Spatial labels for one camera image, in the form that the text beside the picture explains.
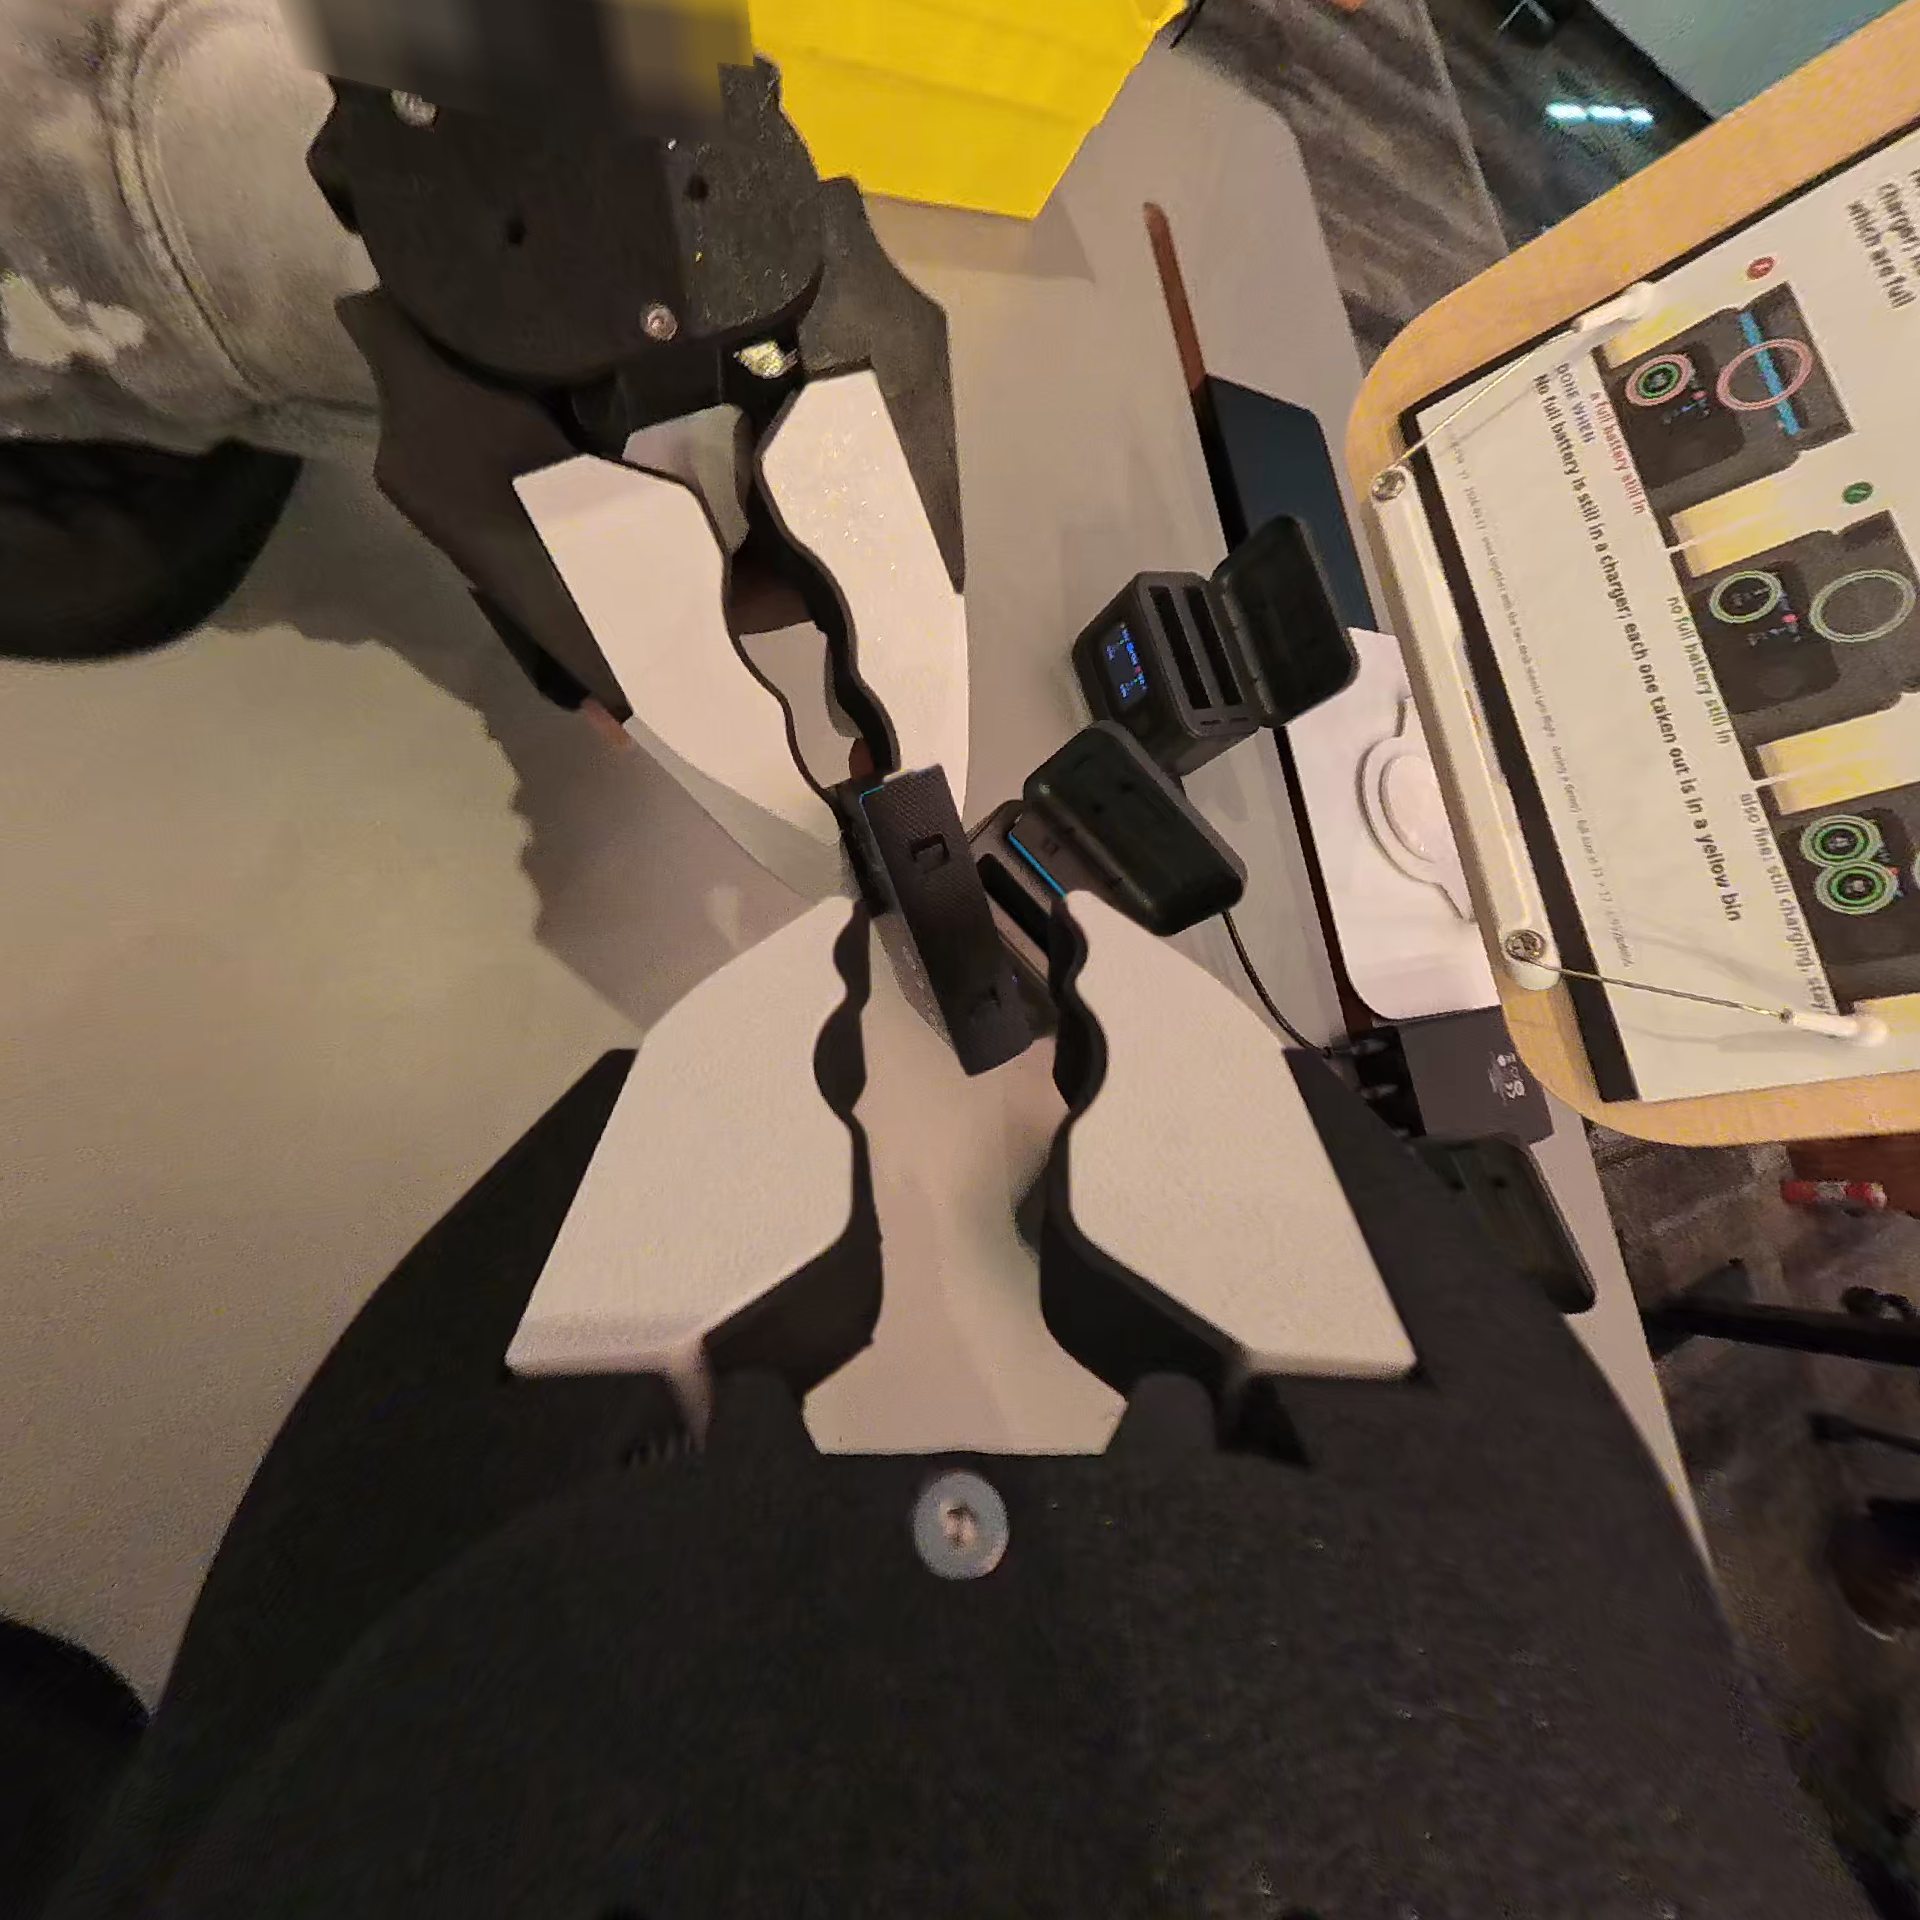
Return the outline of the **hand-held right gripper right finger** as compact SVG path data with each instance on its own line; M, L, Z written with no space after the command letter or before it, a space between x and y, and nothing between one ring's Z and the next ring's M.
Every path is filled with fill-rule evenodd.
M1278 1034L1097 897L1054 906L1049 987L1056 1345L1100 1380L1405 1379L1412 1341Z

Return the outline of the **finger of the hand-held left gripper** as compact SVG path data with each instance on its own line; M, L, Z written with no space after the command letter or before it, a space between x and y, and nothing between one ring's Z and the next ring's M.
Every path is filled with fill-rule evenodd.
M872 768L969 791L969 612L871 369L803 381L755 451L755 491L827 640L827 683Z
M729 559L697 493L593 455L512 489L629 707L625 733L789 891L841 897L841 832L787 707L735 645Z

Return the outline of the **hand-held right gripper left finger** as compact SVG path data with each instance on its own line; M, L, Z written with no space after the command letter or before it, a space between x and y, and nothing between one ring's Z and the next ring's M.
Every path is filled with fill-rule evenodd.
M829 1379L872 1345L871 927L827 899L653 1021L512 1335L515 1377Z

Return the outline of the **black battery charger case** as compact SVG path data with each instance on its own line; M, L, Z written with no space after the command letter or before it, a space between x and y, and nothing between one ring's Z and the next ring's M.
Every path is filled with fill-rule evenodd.
M1212 573L1140 571L1072 645L1097 723L1185 777L1343 692L1358 652L1308 528L1276 516Z
M1159 937L1221 920L1244 897L1238 857L1129 733L1116 723L1076 731L1023 783L1016 800L964 827L1035 1036L1054 1025L1049 932L1064 899L1032 899L1003 860L1000 832L1016 810L1043 816L1072 849L1079 867L1072 893L1091 893Z

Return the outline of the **yellow plastic bin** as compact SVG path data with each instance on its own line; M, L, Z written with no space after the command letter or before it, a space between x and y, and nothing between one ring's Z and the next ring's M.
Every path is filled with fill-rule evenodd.
M1180 2L749 2L822 176L1035 217Z

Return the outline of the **person's left forearm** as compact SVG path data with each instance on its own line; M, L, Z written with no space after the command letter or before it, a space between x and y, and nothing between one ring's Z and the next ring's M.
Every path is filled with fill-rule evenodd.
M280 5L3 5L4 442L372 451L328 111Z

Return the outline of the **black power adapter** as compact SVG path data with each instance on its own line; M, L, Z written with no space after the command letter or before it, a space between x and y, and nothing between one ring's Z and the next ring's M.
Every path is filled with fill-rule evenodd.
M1334 1057L1401 1138L1535 1146L1552 1135L1548 1095L1497 1009L1374 1025Z

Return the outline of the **dark blue panel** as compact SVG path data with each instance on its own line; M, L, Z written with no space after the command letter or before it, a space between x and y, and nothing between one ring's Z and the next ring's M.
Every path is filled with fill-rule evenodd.
M1375 634L1375 602L1319 418L1214 372L1199 378L1191 400L1228 549L1268 521L1295 519L1341 624Z

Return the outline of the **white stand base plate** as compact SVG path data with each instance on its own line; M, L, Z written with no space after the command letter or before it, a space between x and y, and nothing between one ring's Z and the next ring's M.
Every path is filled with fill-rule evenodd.
M1401 647L1348 632L1355 673L1287 728L1334 946L1384 1021L1500 1007Z

